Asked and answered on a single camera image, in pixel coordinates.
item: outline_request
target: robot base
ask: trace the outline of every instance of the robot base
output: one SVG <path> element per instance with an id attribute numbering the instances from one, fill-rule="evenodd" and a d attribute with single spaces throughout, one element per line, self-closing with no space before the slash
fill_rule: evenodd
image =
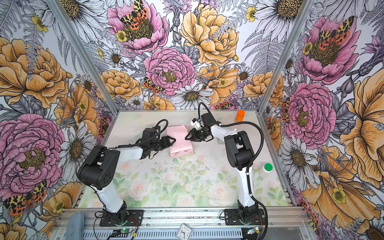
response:
<path id="1" fill-rule="evenodd" d="M 144 210 L 127 210 L 128 217 L 133 218 L 136 221 L 137 226 L 141 226 L 143 213 L 144 213 Z M 127 219 L 127 221 L 122 225 L 115 224 L 115 222 L 116 221 L 113 218 L 110 218 L 108 214 L 104 213 L 100 220 L 100 226 L 101 227 L 115 227 L 115 226 L 135 227 L 136 226 L 135 222 L 130 219 Z"/>
<path id="2" fill-rule="evenodd" d="M 263 209 L 259 209 L 259 214 L 247 220 L 247 222 L 242 222 L 240 220 L 240 215 L 237 209 L 224 209 L 225 225 L 261 225 L 260 219 L 262 220 L 263 225 L 265 225 L 265 214 Z"/>

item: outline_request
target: clock face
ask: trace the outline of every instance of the clock face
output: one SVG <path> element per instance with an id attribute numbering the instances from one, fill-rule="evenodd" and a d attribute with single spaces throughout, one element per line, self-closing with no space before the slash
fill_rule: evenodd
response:
<path id="1" fill-rule="evenodd" d="M 180 240 L 188 240 L 191 237 L 192 229 L 185 224 L 182 224 L 177 231 L 176 237 Z"/>

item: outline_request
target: pink peony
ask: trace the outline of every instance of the pink peony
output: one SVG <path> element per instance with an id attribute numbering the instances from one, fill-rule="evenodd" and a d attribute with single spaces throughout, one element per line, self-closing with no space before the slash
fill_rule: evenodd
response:
<path id="1" fill-rule="evenodd" d="M 0 197 L 3 201 L 26 195 L 46 180 L 52 187 L 61 176 L 58 168 L 64 134 L 51 120 L 23 114 L 0 123 Z"/>
<path id="2" fill-rule="evenodd" d="M 123 44 L 123 54 L 127 56 L 151 52 L 160 46 L 164 46 L 168 40 L 166 17 L 161 18 L 153 4 L 149 6 L 145 0 L 143 0 L 143 3 L 144 8 L 148 9 L 148 20 L 144 20 L 138 30 L 125 28 L 120 20 L 125 15 L 132 15 L 133 4 L 128 7 L 124 3 L 122 8 L 116 6 L 116 8 L 107 9 L 108 24 L 112 26 L 109 28 L 109 32 L 114 35 L 117 34 L 117 42 Z"/>
<path id="3" fill-rule="evenodd" d="M 350 36 L 341 45 L 333 44 L 325 50 L 320 50 L 319 33 L 338 29 L 343 22 L 336 23 L 321 17 L 310 30 L 310 35 L 304 39 L 302 57 L 297 62 L 297 67 L 303 75 L 309 76 L 314 81 L 322 81 L 329 85 L 341 78 L 356 61 L 358 54 L 353 54 L 360 31 L 356 30 L 356 18 L 354 18 Z"/>
<path id="4" fill-rule="evenodd" d="M 289 123 L 285 124 L 287 135 L 301 139 L 311 150 L 321 147 L 335 128 L 332 96 L 321 83 L 300 83 L 290 97 L 288 115 Z"/>
<path id="5" fill-rule="evenodd" d="M 175 91 L 195 81 L 195 69 L 188 55 L 172 48 L 157 49 L 151 57 L 144 60 L 147 78 L 153 84 L 163 87 L 163 93 L 175 95 Z"/>

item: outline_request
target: table surface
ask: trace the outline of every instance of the table surface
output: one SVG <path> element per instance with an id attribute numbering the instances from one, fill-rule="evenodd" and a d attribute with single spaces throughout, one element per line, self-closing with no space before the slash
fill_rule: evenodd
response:
<path id="1" fill-rule="evenodd" d="M 212 113 L 216 120 L 230 124 L 234 122 L 237 112 L 226 110 Z M 167 119 L 168 126 L 184 124 L 190 130 L 190 121 L 197 117 L 197 111 L 120 112 L 105 145 L 115 147 L 134 143 L 141 137 L 144 128 L 155 126 L 161 119 Z M 253 111 L 245 113 L 244 121 L 259 124 Z M 258 130 L 247 124 L 238 125 L 236 129 L 247 132 L 253 150 L 257 151 L 260 144 Z M 224 143 L 214 139 L 210 142 L 192 142 L 192 146 L 193 154 L 176 159 L 172 159 L 169 149 L 165 149 L 153 159 L 118 164 L 113 183 L 127 207 L 237 206 L 237 177 L 235 169 L 228 162 Z M 264 179 L 258 176 L 259 168 L 265 163 L 273 165 L 264 142 L 252 168 L 253 194 L 266 206 L 287 206 L 275 168 Z M 102 207 L 102 204 L 91 188 L 87 187 L 78 207 L 96 208 Z"/>

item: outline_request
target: pink cloth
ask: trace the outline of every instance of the pink cloth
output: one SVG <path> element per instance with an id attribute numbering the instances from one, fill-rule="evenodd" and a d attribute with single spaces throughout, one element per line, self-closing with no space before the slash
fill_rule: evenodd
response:
<path id="1" fill-rule="evenodd" d="M 193 147 L 191 141 L 186 140 L 185 137 L 188 135 L 188 131 L 184 125 L 176 127 L 167 127 L 166 134 L 176 139 L 176 142 L 169 147 L 170 156 L 177 158 L 193 153 Z"/>

